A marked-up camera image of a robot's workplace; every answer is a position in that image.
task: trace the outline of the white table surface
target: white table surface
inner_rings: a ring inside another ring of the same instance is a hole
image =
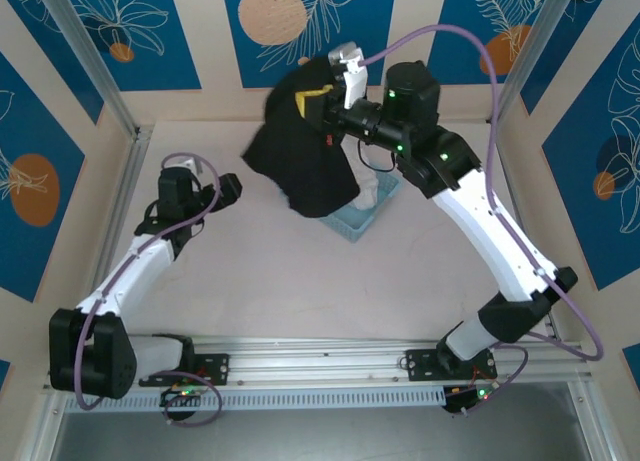
[[[486,156],[488,125],[445,126],[481,159]],[[207,216],[202,234],[125,320],[130,332],[438,339],[496,294],[497,284],[471,243],[406,182],[355,244],[290,210],[277,186],[239,157],[257,127],[156,126],[116,260],[157,198],[159,165],[167,154],[198,153],[220,174],[236,173],[244,191],[235,205]],[[511,209],[499,163],[497,168],[496,192]]]

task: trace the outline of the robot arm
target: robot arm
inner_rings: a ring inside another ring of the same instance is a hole
[[[209,213],[240,197],[242,186],[237,176],[222,176],[220,191]],[[60,309],[51,318],[50,378],[55,389],[74,389],[76,347],[92,311],[93,345],[84,346],[80,373],[83,393],[119,399],[137,379],[176,368],[191,372],[194,352],[189,338],[129,336],[126,332],[128,317],[192,239],[192,226],[179,227],[159,238],[156,235],[203,212],[215,194],[212,185],[201,187],[193,159],[163,168],[158,192],[158,200],[147,208],[126,255],[104,282],[75,310]],[[152,216],[154,208],[157,214]]]
[[[436,369],[455,378],[479,353],[497,342],[516,342],[549,313],[559,296],[542,274],[565,292],[577,277],[571,268],[558,269],[540,254],[496,200],[497,209],[544,272],[535,271],[497,219],[486,197],[485,173],[478,157],[462,137],[437,124],[440,86],[422,62],[391,66],[384,101],[379,104],[368,101],[362,90],[366,67],[358,64],[363,56],[355,44],[340,46],[329,59],[342,83],[325,95],[323,116],[313,116],[323,123],[315,127],[334,141],[349,134],[394,153],[404,178],[455,221],[498,283],[499,293],[438,344]]]

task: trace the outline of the orange circle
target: orange circle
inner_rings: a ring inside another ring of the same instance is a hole
[[[307,26],[302,0],[240,0],[243,31],[257,44],[277,46],[296,39]]]
[[[514,26],[508,32],[500,33],[489,41],[487,51],[491,55],[491,60],[496,67],[498,76],[509,74],[518,53],[520,53],[520,49],[524,45],[524,41],[529,36],[529,31],[531,31],[531,26]],[[512,52],[512,43],[514,44],[515,56]],[[489,74],[487,63],[484,62],[483,58],[480,58],[480,69],[482,69],[483,73]]]
[[[39,228],[53,221],[60,201],[60,183],[56,168],[47,158],[40,154],[20,156],[11,166],[9,179],[15,183],[10,190],[11,204],[20,219]]]
[[[122,43],[113,43],[109,47],[109,54],[121,63],[130,63],[134,58],[133,49]]]
[[[616,189],[616,180],[613,179],[613,175],[603,171],[596,176],[593,180],[593,192],[602,201],[606,201]]]

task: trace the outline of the black cloth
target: black cloth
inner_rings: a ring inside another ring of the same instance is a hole
[[[340,145],[329,145],[300,116],[295,101],[296,92],[333,82],[326,57],[287,74],[267,97],[264,124],[242,155],[251,169],[278,184],[291,209],[308,218],[327,216],[360,193]]]

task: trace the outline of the blue basket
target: blue basket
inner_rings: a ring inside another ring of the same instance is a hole
[[[376,176],[378,177],[378,203],[373,208],[361,211],[352,204],[347,204],[329,216],[319,218],[319,221],[352,243],[358,241],[380,214],[387,200],[395,196],[402,186],[401,181],[391,174],[376,173]]]

